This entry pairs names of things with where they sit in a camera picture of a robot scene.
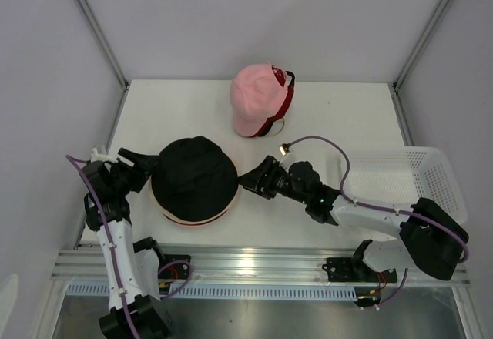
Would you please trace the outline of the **black hat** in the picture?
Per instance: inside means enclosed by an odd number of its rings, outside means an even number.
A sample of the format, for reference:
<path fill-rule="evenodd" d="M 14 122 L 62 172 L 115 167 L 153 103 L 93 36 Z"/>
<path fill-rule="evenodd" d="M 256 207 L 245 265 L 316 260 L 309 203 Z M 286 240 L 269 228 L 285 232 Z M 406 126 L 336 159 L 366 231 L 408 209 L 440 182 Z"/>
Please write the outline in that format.
<path fill-rule="evenodd" d="M 209 219 L 207 220 L 201 220 L 201 221 L 187 221 L 187 220 L 181 220 L 180 218 L 178 218 L 177 216 L 174 216 L 172 215 L 171 213 L 167 213 L 166 211 L 163 211 L 162 212 L 162 215 L 170 220 L 171 222 L 175 223 L 175 224 L 178 224 L 180 226 L 184 226 L 184 227 L 201 227 L 201 226 L 205 226 L 207 224 L 210 224 L 210 223 L 213 223 L 215 221 L 217 221 L 218 219 L 220 219 L 222 216 L 226 215 L 228 213 L 228 210 L 224 210 L 222 213 L 220 214 L 217 214 L 213 217 L 210 217 Z"/>

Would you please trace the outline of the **beige bucket hat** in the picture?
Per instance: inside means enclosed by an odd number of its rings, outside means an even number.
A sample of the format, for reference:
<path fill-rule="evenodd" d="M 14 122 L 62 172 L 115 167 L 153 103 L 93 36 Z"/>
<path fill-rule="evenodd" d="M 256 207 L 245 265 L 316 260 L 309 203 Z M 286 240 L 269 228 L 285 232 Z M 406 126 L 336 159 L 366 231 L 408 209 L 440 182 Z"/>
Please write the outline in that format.
<path fill-rule="evenodd" d="M 152 191 L 152 188 L 149 188 L 149 197 L 150 199 L 153 201 L 154 205 L 157 207 L 157 209 L 159 210 L 159 212 L 162 214 L 163 211 L 166 211 L 167 213 L 171 213 L 169 212 L 168 210 L 164 209 L 160 204 L 159 202 L 157 201 L 157 199 L 155 198 L 154 194 L 153 194 L 153 191 Z M 236 204 L 236 201 L 239 197 L 239 192 L 236 192 L 235 196 L 233 197 L 233 199 L 231 200 L 231 202 L 228 204 L 228 206 L 224 209 L 224 210 L 228 210 L 231 211 L 235 204 Z"/>

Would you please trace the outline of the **red baseball cap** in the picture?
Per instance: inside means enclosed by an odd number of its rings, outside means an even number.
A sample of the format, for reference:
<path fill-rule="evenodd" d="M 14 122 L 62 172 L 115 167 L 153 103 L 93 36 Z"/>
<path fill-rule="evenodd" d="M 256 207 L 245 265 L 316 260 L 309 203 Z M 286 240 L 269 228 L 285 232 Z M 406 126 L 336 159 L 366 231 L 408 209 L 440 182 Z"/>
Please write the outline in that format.
<path fill-rule="evenodd" d="M 264 136 L 274 122 L 285 117 L 293 100 L 295 75 L 274 65 L 259 65 L 246 85 L 244 130 L 247 137 Z"/>

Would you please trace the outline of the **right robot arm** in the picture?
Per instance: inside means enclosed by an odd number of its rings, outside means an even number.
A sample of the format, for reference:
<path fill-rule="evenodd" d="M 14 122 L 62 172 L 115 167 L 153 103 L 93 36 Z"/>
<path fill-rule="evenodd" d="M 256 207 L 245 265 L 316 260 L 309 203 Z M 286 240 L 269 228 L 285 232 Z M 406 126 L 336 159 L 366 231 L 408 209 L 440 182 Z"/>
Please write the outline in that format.
<path fill-rule="evenodd" d="M 240 176 L 238 182 L 268 200 L 282 195 L 302 203 L 318 223 L 356 226 L 391 236 L 386 242 L 365 240 L 357 248 L 350 268 L 359 280 L 392 268 L 413 267 L 437 280 L 450 280 L 468 254 L 467 232 L 428 198 L 414 204 L 366 205 L 323 184 L 309 162 L 284 168 L 273 156 Z"/>

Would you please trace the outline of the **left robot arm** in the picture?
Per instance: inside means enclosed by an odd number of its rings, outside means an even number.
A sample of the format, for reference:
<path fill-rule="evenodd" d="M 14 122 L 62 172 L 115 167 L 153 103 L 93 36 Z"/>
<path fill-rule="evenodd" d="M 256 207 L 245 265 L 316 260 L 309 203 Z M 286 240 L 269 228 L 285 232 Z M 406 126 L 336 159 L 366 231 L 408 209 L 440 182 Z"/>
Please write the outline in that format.
<path fill-rule="evenodd" d="M 159 158 L 127 149 L 118 155 L 112 159 L 93 149 L 82 168 L 89 190 L 86 224 L 99 241 L 109 282 L 109 312 L 99 327 L 106 338 L 170 338 L 172 324 L 158 287 L 166 258 L 152 237 L 134 241 L 126 199 L 142 190 Z"/>

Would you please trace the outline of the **light pink hat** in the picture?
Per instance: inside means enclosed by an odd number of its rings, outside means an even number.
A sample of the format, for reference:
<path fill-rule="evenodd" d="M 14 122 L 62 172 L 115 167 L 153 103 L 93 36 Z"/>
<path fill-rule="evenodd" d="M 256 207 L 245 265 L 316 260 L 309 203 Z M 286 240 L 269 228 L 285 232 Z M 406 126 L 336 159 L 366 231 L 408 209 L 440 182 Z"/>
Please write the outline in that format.
<path fill-rule="evenodd" d="M 268 62 L 242 69 L 230 85 L 233 128 L 247 138 L 266 136 L 283 122 L 293 100 L 296 77 Z"/>

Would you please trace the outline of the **gold wire hat stand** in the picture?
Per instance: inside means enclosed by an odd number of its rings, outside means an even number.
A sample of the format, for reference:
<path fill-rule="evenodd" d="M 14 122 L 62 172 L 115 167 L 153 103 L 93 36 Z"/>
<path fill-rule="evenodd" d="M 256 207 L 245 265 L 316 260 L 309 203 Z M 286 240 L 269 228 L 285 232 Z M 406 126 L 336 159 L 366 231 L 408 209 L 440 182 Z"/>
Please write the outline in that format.
<path fill-rule="evenodd" d="M 279 135 L 284 130 L 285 125 L 286 125 L 285 118 L 281 118 L 273 122 L 270 131 L 268 132 L 269 137 L 274 137 Z"/>

